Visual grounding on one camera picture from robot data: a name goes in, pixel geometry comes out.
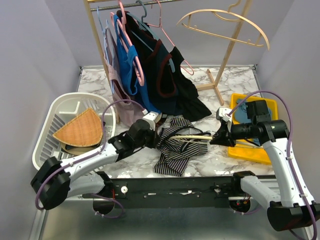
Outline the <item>striped black purple tank top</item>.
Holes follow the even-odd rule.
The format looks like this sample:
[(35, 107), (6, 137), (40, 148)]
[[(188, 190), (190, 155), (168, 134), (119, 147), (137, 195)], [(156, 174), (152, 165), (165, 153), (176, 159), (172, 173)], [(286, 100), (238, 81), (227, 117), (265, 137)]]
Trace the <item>striped black purple tank top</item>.
[(207, 131), (194, 127), (187, 119), (174, 117), (170, 126), (159, 132), (156, 149), (160, 152), (154, 172), (161, 175), (181, 177), (193, 157), (203, 156), (208, 152), (207, 139), (174, 138), (175, 136), (212, 137)]

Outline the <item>cream wooden hanger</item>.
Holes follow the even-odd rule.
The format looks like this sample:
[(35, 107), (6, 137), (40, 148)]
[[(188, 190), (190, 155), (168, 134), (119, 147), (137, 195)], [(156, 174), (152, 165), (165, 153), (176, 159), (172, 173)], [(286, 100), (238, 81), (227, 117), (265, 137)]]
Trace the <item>cream wooden hanger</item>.
[(177, 140), (181, 142), (192, 143), (192, 140), (203, 140), (206, 143), (209, 143), (214, 139), (213, 136), (206, 136), (206, 135), (175, 135), (169, 137), (169, 140)]

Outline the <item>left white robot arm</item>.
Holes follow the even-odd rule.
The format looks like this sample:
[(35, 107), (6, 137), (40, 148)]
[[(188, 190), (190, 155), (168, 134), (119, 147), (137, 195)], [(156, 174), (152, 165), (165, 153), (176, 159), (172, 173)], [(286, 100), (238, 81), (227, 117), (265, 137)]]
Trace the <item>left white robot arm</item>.
[(155, 121), (143, 117), (129, 130), (110, 138), (94, 150), (63, 160), (54, 156), (48, 158), (30, 183), (36, 193), (36, 208), (51, 210), (67, 198), (82, 194), (107, 197), (111, 185), (105, 181), (106, 177), (102, 173), (88, 174), (99, 167), (126, 159), (145, 147), (154, 148), (156, 135)]

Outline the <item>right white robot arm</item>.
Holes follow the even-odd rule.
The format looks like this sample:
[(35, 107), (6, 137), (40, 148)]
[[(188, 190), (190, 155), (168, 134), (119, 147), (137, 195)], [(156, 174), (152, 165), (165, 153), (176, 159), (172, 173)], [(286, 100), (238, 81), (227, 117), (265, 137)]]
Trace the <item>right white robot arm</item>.
[(210, 141), (212, 145), (235, 147), (238, 140), (258, 139), (271, 162), (279, 193), (264, 185), (251, 171), (234, 173), (230, 191), (241, 196), (253, 197), (267, 213), (274, 230), (284, 230), (317, 226), (320, 205), (308, 190), (297, 165), (290, 131), (283, 120), (273, 120), (265, 100), (246, 102), (249, 123), (234, 124), (232, 110), (220, 107), (216, 119), (221, 126)]

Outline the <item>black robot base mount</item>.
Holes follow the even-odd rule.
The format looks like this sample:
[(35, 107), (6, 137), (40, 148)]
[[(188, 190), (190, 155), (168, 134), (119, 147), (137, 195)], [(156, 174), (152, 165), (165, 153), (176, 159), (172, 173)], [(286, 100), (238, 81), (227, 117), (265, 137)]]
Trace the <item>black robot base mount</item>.
[(229, 208), (247, 193), (233, 186), (232, 176), (114, 178), (100, 196), (112, 197), (125, 209)]

